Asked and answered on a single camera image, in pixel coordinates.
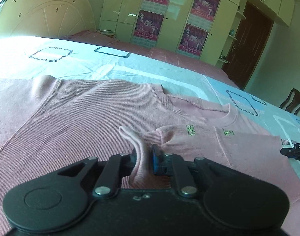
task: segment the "curved headboard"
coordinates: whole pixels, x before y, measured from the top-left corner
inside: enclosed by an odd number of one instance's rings
[[[0,13],[0,37],[57,38],[95,31],[88,0],[7,0]]]

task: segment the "wooden door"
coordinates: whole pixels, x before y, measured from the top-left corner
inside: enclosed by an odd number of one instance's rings
[[[227,56],[228,64],[222,70],[240,88],[249,81],[269,37],[273,21],[250,3],[244,10],[246,20],[242,20]]]

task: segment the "corner shelf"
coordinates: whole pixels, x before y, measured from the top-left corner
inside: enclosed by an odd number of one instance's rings
[[[237,41],[237,39],[234,37],[234,36],[232,36],[232,35],[228,35],[230,38],[233,38],[235,41]]]
[[[221,61],[221,62],[223,62],[223,63],[225,63],[225,64],[228,64],[228,63],[229,63],[227,60],[222,59],[222,58],[219,58],[218,61]]]
[[[239,12],[239,11],[236,11],[236,16],[239,17],[241,20],[245,20],[246,17],[244,16],[243,13]]]

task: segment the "bed sheet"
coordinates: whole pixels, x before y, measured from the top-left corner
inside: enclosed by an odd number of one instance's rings
[[[237,88],[162,61],[108,47],[40,37],[0,39],[0,78],[123,79],[160,83],[170,93],[236,106],[284,147],[300,142],[300,117]],[[300,178],[300,162],[289,159]]]

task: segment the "clothes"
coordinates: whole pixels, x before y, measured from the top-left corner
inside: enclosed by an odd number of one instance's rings
[[[169,125],[156,131],[138,133],[120,127],[119,133],[135,147],[137,162],[129,182],[135,188],[163,188],[166,178],[156,177],[149,168],[149,148],[157,144],[162,151],[181,155],[184,160],[205,157],[281,188],[288,196],[290,210],[282,229],[300,235],[299,179],[294,179],[288,159],[280,155],[278,136],[227,132],[205,125]],[[289,188],[295,180],[296,189]]]
[[[187,124],[269,135],[229,104],[165,95],[161,85],[0,79],[0,235],[9,229],[2,199],[12,187],[89,156],[107,160],[130,153],[132,144],[118,134],[121,125],[151,132]],[[256,155],[253,162],[260,162]],[[298,178],[288,169],[293,175],[288,187],[299,195]]]

